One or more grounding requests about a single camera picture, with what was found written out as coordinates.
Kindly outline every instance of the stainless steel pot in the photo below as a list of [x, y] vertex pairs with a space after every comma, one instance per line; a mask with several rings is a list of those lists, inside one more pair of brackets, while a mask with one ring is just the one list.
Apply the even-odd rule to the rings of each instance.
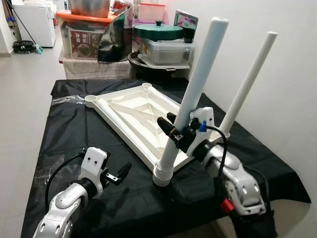
[[108, 17], [110, 0], [68, 0], [72, 14]]

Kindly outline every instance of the plastic storage container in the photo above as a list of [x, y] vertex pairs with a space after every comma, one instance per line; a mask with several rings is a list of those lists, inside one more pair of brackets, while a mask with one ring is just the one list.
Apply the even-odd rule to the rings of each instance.
[[153, 68], [189, 68], [194, 44], [179, 43], [181, 41], [183, 39], [155, 42], [142, 38], [138, 57]]
[[[138, 19], [133, 21], [133, 27], [138, 25], [144, 25], [144, 24], [151, 24], [151, 22], [143, 22]], [[136, 52], [140, 49], [140, 41], [141, 40], [139, 36], [133, 35], [132, 37], [132, 51], [133, 52]]]
[[64, 56], [74, 59], [97, 59], [100, 39], [106, 27], [115, 19], [80, 16], [67, 10], [56, 12], [64, 44]]
[[144, 22], [163, 21], [165, 13], [165, 5], [139, 3], [138, 19]]

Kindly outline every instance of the pink container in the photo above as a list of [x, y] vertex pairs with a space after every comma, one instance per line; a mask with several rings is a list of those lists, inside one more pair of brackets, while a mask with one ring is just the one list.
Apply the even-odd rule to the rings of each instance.
[[165, 5], [139, 3], [138, 19], [145, 22], [163, 21]]

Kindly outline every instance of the black tablecloth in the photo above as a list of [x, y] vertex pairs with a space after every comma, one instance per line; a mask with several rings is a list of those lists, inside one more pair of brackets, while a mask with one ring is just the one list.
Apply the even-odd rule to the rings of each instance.
[[[32, 237], [45, 214], [44, 193], [49, 176], [82, 148], [94, 146], [111, 153], [107, 163], [115, 174], [126, 162], [132, 163], [128, 178], [120, 186], [110, 185], [93, 200], [76, 222], [74, 238], [163, 237], [191, 229], [224, 216], [216, 205], [213, 182], [193, 160], [173, 176], [166, 188], [152, 183], [152, 173], [111, 127], [82, 98], [139, 86], [140, 80], [60, 80], [52, 90], [52, 105], [34, 174], [24, 218], [22, 237]], [[152, 82], [159, 91], [181, 102], [187, 81], [174, 79]], [[224, 112], [205, 94], [198, 107], [213, 107], [215, 125]], [[268, 179], [271, 200], [310, 202], [298, 175], [242, 126], [235, 123], [228, 150], [245, 165], [261, 171]], [[75, 160], [55, 177], [50, 199], [76, 180], [81, 160]]]

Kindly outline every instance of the blue connector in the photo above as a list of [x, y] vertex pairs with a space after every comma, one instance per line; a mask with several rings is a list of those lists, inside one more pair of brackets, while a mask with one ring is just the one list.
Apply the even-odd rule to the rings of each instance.
[[207, 125], [206, 124], [207, 124], [207, 122], [203, 121], [203, 123], [199, 127], [200, 132], [207, 132]]

